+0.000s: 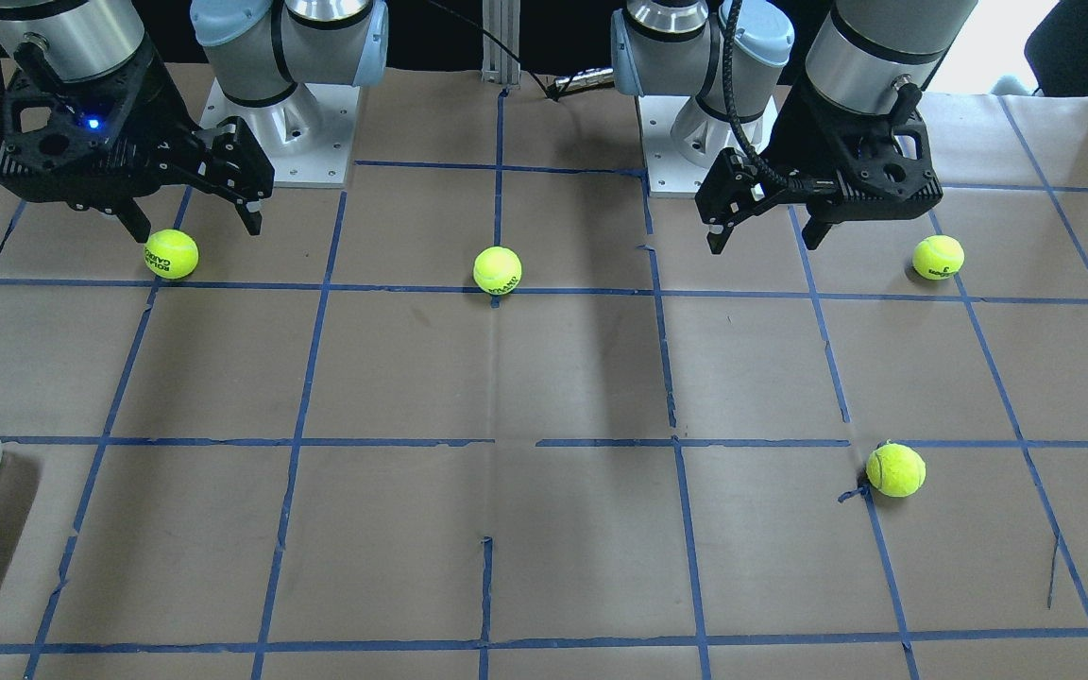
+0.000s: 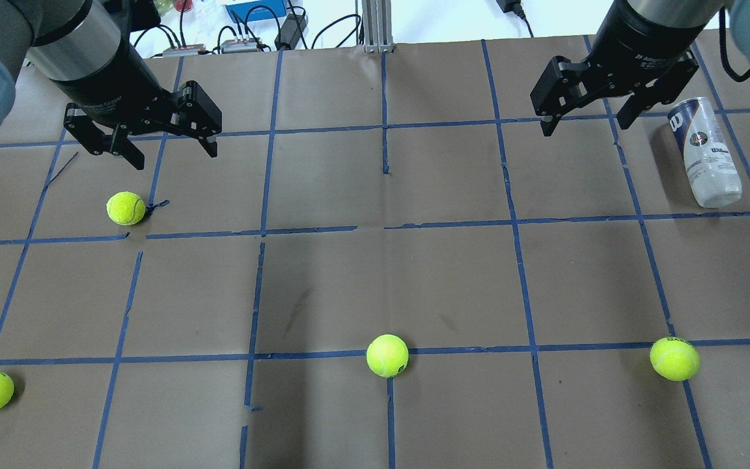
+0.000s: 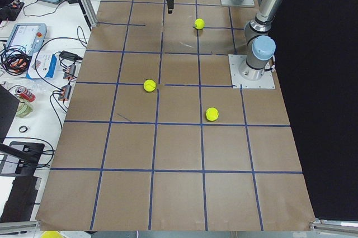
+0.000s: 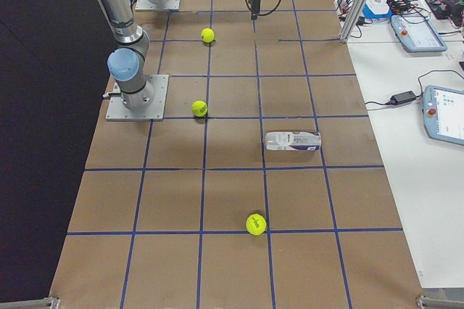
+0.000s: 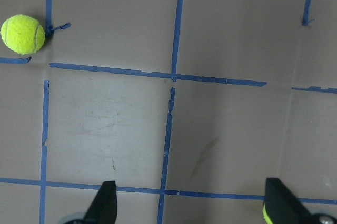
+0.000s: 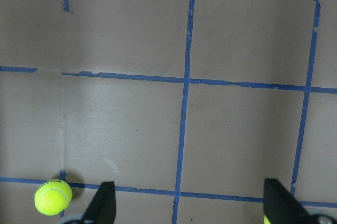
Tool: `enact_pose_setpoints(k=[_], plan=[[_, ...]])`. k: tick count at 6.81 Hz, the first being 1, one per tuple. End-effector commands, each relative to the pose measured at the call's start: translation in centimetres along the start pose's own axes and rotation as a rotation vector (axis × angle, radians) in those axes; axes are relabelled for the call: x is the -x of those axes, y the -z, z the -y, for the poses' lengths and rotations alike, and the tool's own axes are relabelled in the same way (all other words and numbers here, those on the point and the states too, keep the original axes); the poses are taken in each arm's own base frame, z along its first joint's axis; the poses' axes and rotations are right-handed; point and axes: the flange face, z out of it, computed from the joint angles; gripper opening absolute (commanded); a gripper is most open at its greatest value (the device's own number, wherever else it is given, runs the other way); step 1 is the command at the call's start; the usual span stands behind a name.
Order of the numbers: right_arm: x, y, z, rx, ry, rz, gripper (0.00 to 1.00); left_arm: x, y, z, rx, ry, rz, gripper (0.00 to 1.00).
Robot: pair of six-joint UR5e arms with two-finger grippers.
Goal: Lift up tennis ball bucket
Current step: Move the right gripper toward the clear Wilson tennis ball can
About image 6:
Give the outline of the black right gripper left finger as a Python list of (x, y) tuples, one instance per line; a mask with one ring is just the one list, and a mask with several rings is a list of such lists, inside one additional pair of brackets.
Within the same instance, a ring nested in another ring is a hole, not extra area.
[(116, 218), (115, 183), (102, 182), (82, 216), (82, 223), (113, 224)]

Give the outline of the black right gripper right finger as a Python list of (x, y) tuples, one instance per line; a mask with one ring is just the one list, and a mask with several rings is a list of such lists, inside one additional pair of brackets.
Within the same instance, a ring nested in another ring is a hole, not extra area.
[(269, 223), (305, 223), (310, 214), (275, 178), (265, 178), (263, 212)]

